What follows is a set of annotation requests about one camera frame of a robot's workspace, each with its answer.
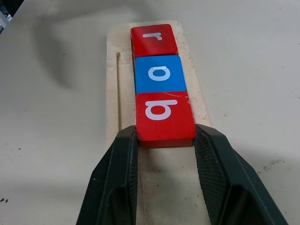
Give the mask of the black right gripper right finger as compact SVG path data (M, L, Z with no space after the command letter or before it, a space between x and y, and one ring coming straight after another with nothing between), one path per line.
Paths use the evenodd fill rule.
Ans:
M288 225L253 167L214 128L197 124L199 182L211 225Z

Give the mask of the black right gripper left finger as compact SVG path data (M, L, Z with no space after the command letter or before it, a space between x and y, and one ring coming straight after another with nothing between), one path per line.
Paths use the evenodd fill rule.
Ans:
M76 225L136 225L137 130L119 131L93 170Z

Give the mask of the red letter b block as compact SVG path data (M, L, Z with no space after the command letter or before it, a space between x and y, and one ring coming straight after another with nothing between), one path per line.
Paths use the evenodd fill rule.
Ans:
M136 129L143 147L192 145L195 121L186 91L136 95Z

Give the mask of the long wooden letter tray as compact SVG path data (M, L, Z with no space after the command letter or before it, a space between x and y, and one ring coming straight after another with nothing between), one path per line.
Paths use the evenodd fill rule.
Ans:
M119 24L107 33L106 145L136 123L131 29L143 22ZM195 149L138 150L137 225L210 225Z

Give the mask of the blue letter o block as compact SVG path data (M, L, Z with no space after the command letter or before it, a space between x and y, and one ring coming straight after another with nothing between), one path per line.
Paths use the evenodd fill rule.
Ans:
M182 63L178 55L135 59L136 94L186 90Z

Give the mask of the red letter r block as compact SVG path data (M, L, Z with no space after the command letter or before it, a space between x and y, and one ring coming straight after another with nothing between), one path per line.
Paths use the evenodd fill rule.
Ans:
M131 42L135 58L178 54L173 30L169 24L133 27Z

